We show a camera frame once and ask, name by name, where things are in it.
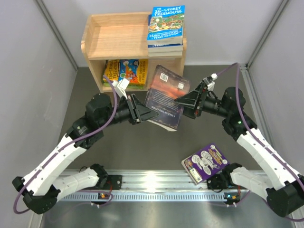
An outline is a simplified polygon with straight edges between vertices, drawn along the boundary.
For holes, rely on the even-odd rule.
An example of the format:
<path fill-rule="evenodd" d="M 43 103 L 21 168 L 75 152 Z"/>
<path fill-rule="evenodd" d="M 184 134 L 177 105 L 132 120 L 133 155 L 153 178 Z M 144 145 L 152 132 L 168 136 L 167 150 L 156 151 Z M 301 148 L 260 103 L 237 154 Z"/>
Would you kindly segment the lime green 65-Storey Treehouse book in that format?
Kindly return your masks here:
<path fill-rule="evenodd" d="M 110 87 L 109 83 L 103 83 L 103 87 Z M 128 85 L 127 89 L 139 89 L 143 90 L 144 86 Z"/>

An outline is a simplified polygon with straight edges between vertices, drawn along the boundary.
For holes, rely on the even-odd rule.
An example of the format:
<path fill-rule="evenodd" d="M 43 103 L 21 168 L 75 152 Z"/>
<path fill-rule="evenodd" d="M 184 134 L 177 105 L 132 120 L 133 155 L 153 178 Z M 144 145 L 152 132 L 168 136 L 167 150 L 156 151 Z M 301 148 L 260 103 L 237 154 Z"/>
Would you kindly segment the dark sunset cover book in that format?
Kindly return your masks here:
<path fill-rule="evenodd" d="M 144 105 L 159 115 L 149 120 L 169 132 L 178 129 L 183 107 L 174 100 L 190 91 L 190 81 L 170 71 L 162 65 L 157 65 L 151 86 L 147 92 Z"/>

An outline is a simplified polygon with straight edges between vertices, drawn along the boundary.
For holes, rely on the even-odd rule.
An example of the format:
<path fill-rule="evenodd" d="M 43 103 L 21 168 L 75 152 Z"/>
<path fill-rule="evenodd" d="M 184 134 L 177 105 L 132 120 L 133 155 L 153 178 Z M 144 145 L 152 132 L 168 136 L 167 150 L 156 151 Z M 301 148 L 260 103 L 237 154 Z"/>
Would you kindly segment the yellow 130-Storey Treehouse book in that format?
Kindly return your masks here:
<path fill-rule="evenodd" d="M 104 70 L 110 80 L 127 79 L 130 86 L 145 86 L 148 76 L 148 59 L 107 60 Z"/>

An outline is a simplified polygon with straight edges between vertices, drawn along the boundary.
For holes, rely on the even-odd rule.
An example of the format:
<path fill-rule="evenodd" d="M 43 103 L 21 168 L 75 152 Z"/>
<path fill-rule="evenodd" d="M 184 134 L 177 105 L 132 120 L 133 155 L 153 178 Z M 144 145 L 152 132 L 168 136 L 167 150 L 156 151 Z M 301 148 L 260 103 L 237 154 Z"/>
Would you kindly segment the blue 91-Storey Treehouse book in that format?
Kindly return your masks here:
<path fill-rule="evenodd" d="M 182 51 L 184 15 L 148 16 L 148 52 Z"/>

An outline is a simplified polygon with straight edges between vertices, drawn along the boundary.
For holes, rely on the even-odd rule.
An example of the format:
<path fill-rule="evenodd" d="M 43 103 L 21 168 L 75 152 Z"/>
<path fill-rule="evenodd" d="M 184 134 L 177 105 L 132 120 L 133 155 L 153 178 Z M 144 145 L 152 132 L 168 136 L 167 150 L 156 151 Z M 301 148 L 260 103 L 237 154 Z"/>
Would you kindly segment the purple Treehouse book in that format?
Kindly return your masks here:
<path fill-rule="evenodd" d="M 228 159 L 214 143 L 181 161 L 182 166 L 196 185 L 230 165 Z"/>

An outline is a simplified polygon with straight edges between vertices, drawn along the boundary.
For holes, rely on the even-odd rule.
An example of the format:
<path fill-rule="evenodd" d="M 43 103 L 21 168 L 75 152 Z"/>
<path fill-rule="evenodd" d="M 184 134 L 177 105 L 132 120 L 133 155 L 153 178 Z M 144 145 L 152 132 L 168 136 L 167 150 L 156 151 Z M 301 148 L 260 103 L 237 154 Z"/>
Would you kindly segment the blue 26-Storey Treehouse book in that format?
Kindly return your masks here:
<path fill-rule="evenodd" d="M 183 44 L 185 5 L 156 6 L 148 25 L 148 45 Z"/>

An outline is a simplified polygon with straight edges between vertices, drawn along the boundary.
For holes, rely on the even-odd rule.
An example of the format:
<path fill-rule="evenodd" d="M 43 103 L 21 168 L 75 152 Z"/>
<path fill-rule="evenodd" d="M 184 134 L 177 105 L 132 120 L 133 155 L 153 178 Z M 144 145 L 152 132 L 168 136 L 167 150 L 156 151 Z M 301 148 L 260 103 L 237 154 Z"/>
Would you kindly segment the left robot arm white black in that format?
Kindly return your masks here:
<path fill-rule="evenodd" d="M 65 196 L 77 191 L 102 189 L 108 173 L 102 165 L 93 164 L 78 174 L 60 178 L 60 174 L 103 136 L 104 128 L 128 121 L 132 125 L 157 117 L 159 114 L 142 104 L 134 94 L 115 99 L 96 94 L 85 106 L 85 114 L 67 130 L 49 156 L 31 173 L 15 177 L 12 184 L 27 207 L 44 214 Z"/>

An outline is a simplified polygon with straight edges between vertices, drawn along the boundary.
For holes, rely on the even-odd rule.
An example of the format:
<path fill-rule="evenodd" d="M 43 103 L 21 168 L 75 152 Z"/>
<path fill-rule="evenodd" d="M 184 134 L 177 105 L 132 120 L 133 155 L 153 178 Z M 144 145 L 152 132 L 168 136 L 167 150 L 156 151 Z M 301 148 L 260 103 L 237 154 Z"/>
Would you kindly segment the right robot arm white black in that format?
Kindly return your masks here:
<path fill-rule="evenodd" d="M 225 90 L 218 99 L 201 82 L 193 91 L 175 99 L 183 106 L 183 115 L 195 119 L 202 112 L 223 117 L 222 126 L 237 144 L 243 147 L 262 168 L 266 177 L 232 163 L 222 170 L 226 188 L 244 187 L 261 197 L 280 217 L 288 217 L 304 205 L 304 176 L 292 168 L 262 135 L 257 124 L 243 111 L 246 103 L 236 87 Z"/>

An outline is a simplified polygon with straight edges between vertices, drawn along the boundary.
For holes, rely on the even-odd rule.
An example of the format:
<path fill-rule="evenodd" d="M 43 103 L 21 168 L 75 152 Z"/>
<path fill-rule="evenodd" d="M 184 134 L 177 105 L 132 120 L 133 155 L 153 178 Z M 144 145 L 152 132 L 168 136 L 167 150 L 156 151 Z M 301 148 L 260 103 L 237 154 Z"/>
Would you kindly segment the wooden two-tier bookshelf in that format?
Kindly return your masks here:
<path fill-rule="evenodd" d="M 90 15 L 81 40 L 81 50 L 100 92 L 109 93 L 103 85 L 102 75 L 107 60 L 149 60 L 148 77 L 144 90 L 148 90 L 157 65 L 162 65 L 182 76 L 187 50 L 187 39 L 183 39 L 183 53 L 177 57 L 148 56 L 149 12 L 109 13 Z"/>

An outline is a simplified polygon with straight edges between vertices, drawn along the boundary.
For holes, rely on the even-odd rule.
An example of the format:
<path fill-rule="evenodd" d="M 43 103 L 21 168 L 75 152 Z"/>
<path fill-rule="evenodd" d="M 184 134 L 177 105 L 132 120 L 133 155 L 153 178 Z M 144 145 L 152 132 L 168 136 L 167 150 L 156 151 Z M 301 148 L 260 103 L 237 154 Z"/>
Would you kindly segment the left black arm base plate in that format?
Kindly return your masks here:
<path fill-rule="evenodd" d="M 102 190 L 120 190 L 122 187 L 122 175 L 108 175 Z"/>

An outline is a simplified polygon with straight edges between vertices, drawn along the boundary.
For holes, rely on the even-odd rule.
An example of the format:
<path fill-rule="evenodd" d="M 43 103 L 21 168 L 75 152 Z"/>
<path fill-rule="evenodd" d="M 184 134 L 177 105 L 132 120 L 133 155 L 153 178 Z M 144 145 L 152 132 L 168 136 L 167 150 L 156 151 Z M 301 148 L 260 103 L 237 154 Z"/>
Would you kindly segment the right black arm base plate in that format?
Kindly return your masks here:
<path fill-rule="evenodd" d="M 236 190 L 236 184 L 232 183 L 229 177 L 224 174 L 215 174 L 214 176 L 207 179 L 207 188 L 214 192 L 221 192 L 223 190 L 233 189 Z"/>

